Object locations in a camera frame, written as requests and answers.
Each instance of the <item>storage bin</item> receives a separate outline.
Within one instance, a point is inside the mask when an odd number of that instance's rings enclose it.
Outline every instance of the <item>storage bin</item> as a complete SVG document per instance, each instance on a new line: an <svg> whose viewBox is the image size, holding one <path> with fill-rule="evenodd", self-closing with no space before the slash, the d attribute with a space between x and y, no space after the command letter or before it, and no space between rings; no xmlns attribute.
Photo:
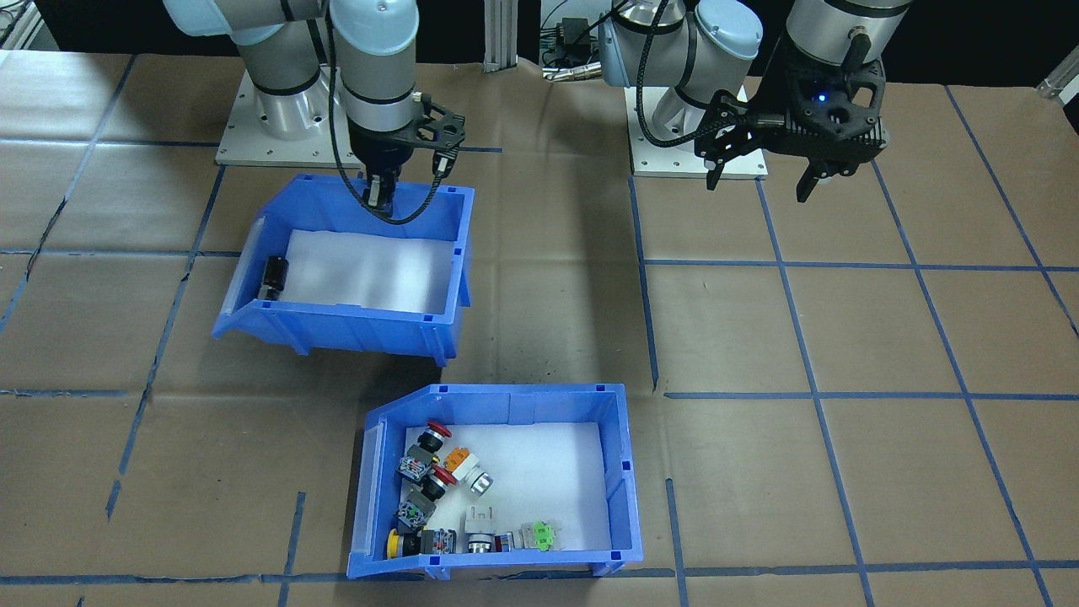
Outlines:
<svg viewBox="0 0 1079 607"><path fill-rule="evenodd" d="M396 512L402 497L397 465L427 420L436 420L451 431L459 429L454 439L439 450L443 457L453 446L450 442L459 437L507 434L501 447L494 444L498 441L461 445L479 457L493 482L478 497L465 487L451 487L436 502L428 528L449 528L452 522L460 522L464 514L461 505L494 508L498 533L519 528L533 520L536 509L546 508L544 519L564 526L559 532L563 549L464 553L467 538L456 526L457 553L387 558L386 540L397 527ZM565 434L566 440L552 441L552 431ZM595 451L582 439L589 436L596 443ZM593 575L602 576L627 562L642 561L629 437L625 388L615 384L436 385L379 408L368 414L365 425L347 577L423 570L433 578L449 579L452 569L463 567L575 565L588 565ZM507 444L513 457L506 457ZM451 496L457 499L457 506L449 503ZM510 508L510 502L516 506ZM514 514L521 505L532 509L527 516ZM568 537L570 532L576 535Z"/></svg>
<svg viewBox="0 0 1079 607"><path fill-rule="evenodd" d="M355 179L354 183L358 191L366 187L361 179ZM395 217L415 209L428 190L428 184L398 183ZM468 223L474 195L470 188L441 185L420 217L404 225L393 225L361 208L340 177L297 175L262 207L252 223L214 326L214 337L238 330L270 344L290 346L300 355L308 355L312 348L378 351L431 357L439 367L446 367L449 359L456 357L462 308L470 303ZM267 259L286 256L293 230L318 237L349 234L386 243L380 244L379 250L391 259L395 246L445 242L445 254L425 261L434 263L443 279L441 287L435 285L432 288L436 290L427 293L435 305L429 311L402 312L355 303L284 300L290 292L289 280L303 277L297 275L297 267L289 271L282 300L258 299ZM357 263L365 259L356 256ZM420 268L415 270L379 260L370 262L386 266L370 268L369 274L379 280L377 284L358 286L375 295L387 289L413 288L412 282L427 279L429 273L426 265L418 265ZM324 281L331 286L333 282Z"/></svg>

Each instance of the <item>black electrical component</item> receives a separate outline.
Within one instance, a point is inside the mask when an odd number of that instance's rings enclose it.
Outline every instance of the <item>black electrical component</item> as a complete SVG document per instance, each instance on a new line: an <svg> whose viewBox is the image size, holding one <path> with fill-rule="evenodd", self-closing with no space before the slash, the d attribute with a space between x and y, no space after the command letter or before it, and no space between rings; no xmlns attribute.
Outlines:
<svg viewBox="0 0 1079 607"><path fill-rule="evenodd" d="M562 44L564 56L573 63L588 63L592 55L592 37L587 35L588 19L566 17L562 19Z"/></svg>

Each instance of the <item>silver cylinder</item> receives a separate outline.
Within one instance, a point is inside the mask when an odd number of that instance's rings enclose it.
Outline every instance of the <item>silver cylinder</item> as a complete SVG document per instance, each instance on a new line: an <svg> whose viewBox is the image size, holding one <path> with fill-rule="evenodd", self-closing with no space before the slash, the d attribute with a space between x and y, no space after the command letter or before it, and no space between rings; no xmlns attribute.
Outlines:
<svg viewBox="0 0 1079 607"><path fill-rule="evenodd" d="M891 16L865 16L836 8L835 0L797 0L787 17L787 33L804 53L827 64L839 65L850 49L850 33L855 28L863 28L873 42L865 60L880 58L880 53L891 40L910 0L857 0L851 9L872 14L898 12Z"/></svg>
<svg viewBox="0 0 1079 607"><path fill-rule="evenodd" d="M326 13L325 0L215 0L234 30L316 19Z"/></svg>
<svg viewBox="0 0 1079 607"><path fill-rule="evenodd" d="M404 128L422 112L420 102L407 95L388 104L374 104L353 95L350 91L340 91L344 109L349 119L368 130L392 133Z"/></svg>
<svg viewBox="0 0 1079 607"><path fill-rule="evenodd" d="M360 97L393 100L415 86L415 40L393 55L370 55L349 44L337 31L336 46L341 81Z"/></svg>
<svg viewBox="0 0 1079 607"><path fill-rule="evenodd" d="M287 23L258 44L236 47L251 82L265 93L298 93L318 74L318 56L302 23Z"/></svg>

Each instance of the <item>black object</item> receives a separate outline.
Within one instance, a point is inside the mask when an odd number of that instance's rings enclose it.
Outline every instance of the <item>black object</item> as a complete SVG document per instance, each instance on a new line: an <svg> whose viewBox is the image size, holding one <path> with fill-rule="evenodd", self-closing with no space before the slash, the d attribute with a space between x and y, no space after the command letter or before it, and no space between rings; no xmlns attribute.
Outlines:
<svg viewBox="0 0 1079 607"><path fill-rule="evenodd" d="M272 254L267 258L267 267L262 272L262 289L259 299L276 301L281 291L285 290L285 279L288 277L288 259Z"/></svg>
<svg viewBox="0 0 1079 607"><path fill-rule="evenodd" d="M888 147L880 121L885 74L879 59L862 65L869 40L856 35L842 66L821 63L803 53L786 35L771 55L756 95L741 102L720 91L701 124L737 124L719 137L699 137L698 156L714 163L706 185L715 189L726 162L755 149L808 158L798 181L798 202L808 199L821 179L850 176L862 163ZM866 105L859 92L866 91Z"/></svg>
<svg viewBox="0 0 1079 607"><path fill-rule="evenodd" d="M587 31L588 19L579 17L562 19L562 49L571 60L584 63L592 55L592 37L586 37Z"/></svg>

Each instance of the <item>metal frame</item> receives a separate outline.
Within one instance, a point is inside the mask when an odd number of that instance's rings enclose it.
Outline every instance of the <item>metal frame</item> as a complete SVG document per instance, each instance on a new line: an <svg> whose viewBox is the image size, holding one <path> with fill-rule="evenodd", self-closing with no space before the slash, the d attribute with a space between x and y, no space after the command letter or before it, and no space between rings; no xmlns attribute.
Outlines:
<svg viewBox="0 0 1079 607"><path fill-rule="evenodd" d="M659 102L659 97L666 86L644 87L644 115L651 116ZM746 100L746 89L738 92L738 98ZM644 139L641 126L637 123L637 96L633 88L626 88L626 115L629 121L629 143L633 175L641 177L691 177L704 179L708 169L705 162L693 153L693 141L677 148L657 148ZM726 164L723 170L724 179L756 179L767 177L768 167L764 161L764 152L754 150L752 153L736 157Z"/></svg>
<svg viewBox="0 0 1079 607"><path fill-rule="evenodd" d="M1075 85L1076 79L1079 78L1079 46L1065 57L1061 65L1056 66L1041 84L1038 84L1038 94L1047 99L1052 99L1054 97L1060 97L1061 93L1065 89L1069 91L1070 95L1074 97L1076 94L1077 86Z"/></svg>
<svg viewBox="0 0 1079 607"><path fill-rule="evenodd" d="M517 66L517 0L483 1L483 71Z"/></svg>

